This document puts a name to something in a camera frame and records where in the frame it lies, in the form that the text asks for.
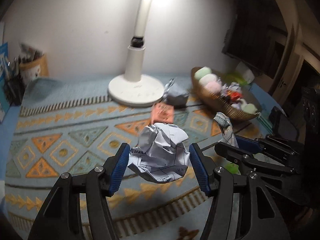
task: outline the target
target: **white crumpled paper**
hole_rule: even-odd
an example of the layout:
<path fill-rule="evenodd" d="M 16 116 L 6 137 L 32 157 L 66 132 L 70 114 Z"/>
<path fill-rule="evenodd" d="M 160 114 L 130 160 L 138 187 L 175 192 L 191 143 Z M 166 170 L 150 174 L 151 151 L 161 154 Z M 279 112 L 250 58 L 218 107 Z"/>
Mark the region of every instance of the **white crumpled paper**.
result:
<path fill-rule="evenodd" d="M 147 181 L 166 183 L 180 179 L 187 171 L 190 153 L 182 141 L 188 135 L 174 124 L 145 126 L 138 147 L 131 148 L 128 168 Z"/>

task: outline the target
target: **green triangle pattern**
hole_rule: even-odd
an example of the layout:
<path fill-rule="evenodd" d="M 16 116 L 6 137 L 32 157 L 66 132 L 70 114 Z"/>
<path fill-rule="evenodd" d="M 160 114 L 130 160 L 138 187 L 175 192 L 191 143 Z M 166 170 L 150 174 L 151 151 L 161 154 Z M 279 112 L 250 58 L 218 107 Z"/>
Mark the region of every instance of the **green triangle pattern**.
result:
<path fill-rule="evenodd" d="M 13 159 L 11 159 L 7 163 L 7 168 L 5 170 L 5 176 L 12 177 L 12 178 L 21 178 L 21 173 L 18 170 L 17 165 L 14 163 Z"/>
<path fill-rule="evenodd" d="M 189 147 L 189 145 L 191 143 L 197 143 L 197 142 L 200 142 L 200 141 L 203 141 L 205 139 L 208 138 L 208 136 L 205 136 L 203 134 L 199 134 L 199 133 L 196 133 L 194 132 L 193 130 L 190 130 L 190 129 L 184 129 L 184 131 L 187 133 L 187 135 L 189 136 L 189 139 L 188 140 L 185 140 L 183 142 L 184 146 L 185 147 Z"/>
<path fill-rule="evenodd" d="M 174 114 L 174 120 L 173 120 L 173 123 L 175 125 L 178 125 L 179 127 L 180 126 L 184 126 L 185 123 L 186 123 L 186 120 L 188 118 L 188 112 L 184 112 L 184 113 L 175 113 Z"/>
<path fill-rule="evenodd" d="M 26 141 L 28 141 L 28 139 L 23 139 L 23 140 L 19 140 L 19 141 L 12 141 L 10 144 L 9 152 L 12 155 L 15 155 L 22 148 L 22 146 L 26 143 Z"/>
<path fill-rule="evenodd" d="M 86 153 L 80 157 L 68 172 L 71 175 L 86 174 L 96 166 L 102 166 L 103 164 L 104 160 L 91 151 L 86 151 Z"/>
<path fill-rule="evenodd" d="M 69 132 L 68 135 L 71 138 L 73 138 L 76 142 L 82 144 L 85 147 L 89 147 L 95 141 L 95 139 L 97 139 L 100 136 L 100 134 L 102 134 L 103 131 L 107 128 L 107 126 L 103 126 L 84 130 L 77 130 Z"/>

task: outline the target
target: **striped border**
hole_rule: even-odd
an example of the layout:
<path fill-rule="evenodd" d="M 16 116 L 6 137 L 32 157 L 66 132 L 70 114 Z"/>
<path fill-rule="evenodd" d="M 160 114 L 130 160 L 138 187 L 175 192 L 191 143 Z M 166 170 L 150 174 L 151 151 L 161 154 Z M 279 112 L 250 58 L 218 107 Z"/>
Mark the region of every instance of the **striped border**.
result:
<path fill-rule="evenodd" d="M 109 98 L 108 95 L 70 100 L 70 101 L 60 102 L 60 103 L 47 105 L 47 106 L 40 106 L 37 108 L 27 108 L 25 106 L 21 106 L 20 117 L 28 117 L 36 114 L 53 112 L 61 109 L 73 108 L 77 106 L 89 106 L 89 105 L 95 105 L 95 104 L 100 104 L 105 102 L 111 102 L 111 99 Z"/>
<path fill-rule="evenodd" d="M 200 191 L 199 186 L 194 187 L 186 193 L 155 208 L 151 208 L 143 212 L 137 212 L 122 218 L 116 218 L 113 220 L 113 224 L 119 238 L 133 236 L 169 223 L 173 219 L 178 218 L 196 208 L 207 199 L 208 197 Z M 8 215 L 11 224 L 14 227 L 30 232 L 34 222 L 33 219 L 28 219 L 12 212 L 8 212 Z M 82 223 L 82 228 L 85 238 L 92 240 L 89 223 Z"/>

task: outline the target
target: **white lamp base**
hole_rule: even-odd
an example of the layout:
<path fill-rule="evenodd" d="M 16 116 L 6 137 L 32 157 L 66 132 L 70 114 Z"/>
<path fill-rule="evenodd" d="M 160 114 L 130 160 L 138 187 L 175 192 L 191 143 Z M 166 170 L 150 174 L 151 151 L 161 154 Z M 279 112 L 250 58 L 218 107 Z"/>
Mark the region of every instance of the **white lamp base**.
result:
<path fill-rule="evenodd" d="M 133 107 L 151 106 L 161 100 L 164 93 L 162 83 L 148 75 L 141 75 L 138 82 L 130 82 L 124 75 L 109 83 L 109 95 L 119 103 Z"/>

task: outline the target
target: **brown woven basket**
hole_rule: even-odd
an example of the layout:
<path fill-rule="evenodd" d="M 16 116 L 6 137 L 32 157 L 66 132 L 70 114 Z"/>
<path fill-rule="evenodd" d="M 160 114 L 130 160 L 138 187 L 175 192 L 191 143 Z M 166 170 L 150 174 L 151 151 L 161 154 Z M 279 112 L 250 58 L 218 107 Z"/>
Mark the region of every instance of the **brown woven basket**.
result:
<path fill-rule="evenodd" d="M 255 114 L 249 114 L 244 111 L 238 110 L 234 107 L 232 107 L 229 103 L 227 103 L 225 100 L 221 99 L 219 96 L 209 92 L 207 89 L 205 89 L 203 86 L 199 85 L 198 80 L 194 78 L 195 73 L 200 69 L 200 67 L 194 67 L 191 70 L 191 79 L 193 84 L 194 93 L 210 108 L 212 108 L 214 111 L 222 112 L 229 118 L 237 121 L 248 121 L 255 117 L 258 117 L 260 113 Z M 218 76 L 221 77 L 221 74 L 213 71 L 213 73 L 218 74 Z M 242 95 L 244 99 L 248 103 L 253 103 L 258 111 L 261 111 L 261 106 L 259 102 L 256 100 L 254 95 L 250 93 L 248 90 L 242 89 Z"/>

